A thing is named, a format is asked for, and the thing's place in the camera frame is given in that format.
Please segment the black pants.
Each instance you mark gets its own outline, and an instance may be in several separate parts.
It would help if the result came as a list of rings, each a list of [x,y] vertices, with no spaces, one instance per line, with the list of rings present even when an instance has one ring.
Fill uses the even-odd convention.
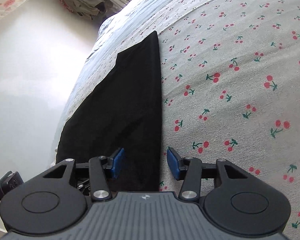
[[[86,163],[125,151],[111,191],[158,191],[160,179],[161,66],[157,32],[120,52],[114,68],[65,123],[56,155]]]

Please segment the cherry print bed sheet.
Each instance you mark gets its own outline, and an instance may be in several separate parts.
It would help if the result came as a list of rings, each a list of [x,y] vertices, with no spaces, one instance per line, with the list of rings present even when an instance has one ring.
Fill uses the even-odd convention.
[[[152,31],[160,43],[162,149],[225,158],[283,192],[300,239],[300,0],[180,0],[159,29],[85,63],[63,120]]]

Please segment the light blue bed cover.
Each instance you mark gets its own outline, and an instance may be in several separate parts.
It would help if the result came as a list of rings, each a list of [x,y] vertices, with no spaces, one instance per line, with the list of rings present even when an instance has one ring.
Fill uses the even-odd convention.
[[[105,20],[98,38],[85,63],[100,60],[106,53],[114,52],[134,35],[159,29],[175,13],[180,0],[131,0],[120,12]]]

